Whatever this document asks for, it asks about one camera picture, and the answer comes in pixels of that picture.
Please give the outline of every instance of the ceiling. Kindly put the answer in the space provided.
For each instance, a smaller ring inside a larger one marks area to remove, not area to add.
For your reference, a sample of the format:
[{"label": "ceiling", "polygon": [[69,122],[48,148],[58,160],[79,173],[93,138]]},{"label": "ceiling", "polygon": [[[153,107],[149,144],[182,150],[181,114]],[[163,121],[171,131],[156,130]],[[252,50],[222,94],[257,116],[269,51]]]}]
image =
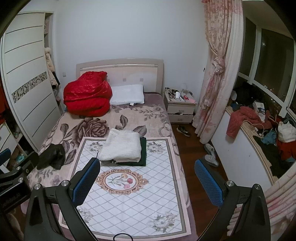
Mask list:
[{"label": "ceiling", "polygon": [[257,26],[292,38],[279,16],[264,1],[243,1],[245,16]]}]

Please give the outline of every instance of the silver screw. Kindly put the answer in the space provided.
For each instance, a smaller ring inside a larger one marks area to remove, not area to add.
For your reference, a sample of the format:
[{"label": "silver screw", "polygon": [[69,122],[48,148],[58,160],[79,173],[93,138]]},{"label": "silver screw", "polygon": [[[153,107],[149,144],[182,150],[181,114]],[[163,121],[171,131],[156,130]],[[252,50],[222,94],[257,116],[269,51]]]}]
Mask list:
[{"label": "silver screw", "polygon": [[255,184],[254,187],[257,189],[257,190],[260,190],[261,189],[261,186],[259,184]]},{"label": "silver screw", "polygon": [[231,180],[227,181],[226,184],[227,184],[227,186],[229,186],[229,187],[233,187],[233,186],[234,186],[234,182],[231,181]]},{"label": "silver screw", "polygon": [[41,185],[38,183],[34,186],[34,189],[38,190],[39,188],[41,188]]},{"label": "silver screw", "polygon": [[67,186],[69,184],[69,181],[68,180],[63,180],[61,182],[61,184],[62,184],[63,187],[65,187],[65,186]]}]

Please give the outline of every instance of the white wardrobe door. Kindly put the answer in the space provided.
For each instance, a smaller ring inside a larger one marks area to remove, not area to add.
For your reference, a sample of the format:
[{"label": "white wardrobe door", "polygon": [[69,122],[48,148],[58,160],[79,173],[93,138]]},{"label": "white wardrobe door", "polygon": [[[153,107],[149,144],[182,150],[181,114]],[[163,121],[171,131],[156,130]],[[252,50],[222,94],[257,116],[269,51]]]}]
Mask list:
[{"label": "white wardrobe door", "polygon": [[17,15],[1,41],[1,73],[14,117],[35,150],[60,117],[44,53],[45,13]]}]

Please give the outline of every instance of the headboard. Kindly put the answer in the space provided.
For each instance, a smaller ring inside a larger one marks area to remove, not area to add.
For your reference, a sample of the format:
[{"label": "headboard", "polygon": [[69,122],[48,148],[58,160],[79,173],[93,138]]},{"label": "headboard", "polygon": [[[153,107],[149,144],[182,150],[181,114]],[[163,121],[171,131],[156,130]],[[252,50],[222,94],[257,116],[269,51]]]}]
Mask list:
[{"label": "headboard", "polygon": [[150,58],[108,59],[76,65],[76,78],[87,71],[105,71],[111,86],[142,84],[144,92],[161,93],[163,60]]}]

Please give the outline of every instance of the pink curtain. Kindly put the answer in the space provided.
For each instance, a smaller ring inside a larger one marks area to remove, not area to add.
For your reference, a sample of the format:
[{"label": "pink curtain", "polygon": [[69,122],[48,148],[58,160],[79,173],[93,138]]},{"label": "pink curtain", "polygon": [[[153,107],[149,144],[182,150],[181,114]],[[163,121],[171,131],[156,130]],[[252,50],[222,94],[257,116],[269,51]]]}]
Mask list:
[{"label": "pink curtain", "polygon": [[208,143],[225,111],[242,54],[244,19],[241,0],[202,0],[209,59],[192,125]]},{"label": "pink curtain", "polygon": [[[264,195],[269,212],[271,235],[277,236],[285,231],[296,213],[296,163]],[[227,227],[229,230],[227,235],[231,234],[240,210],[240,207],[235,209]]]}]

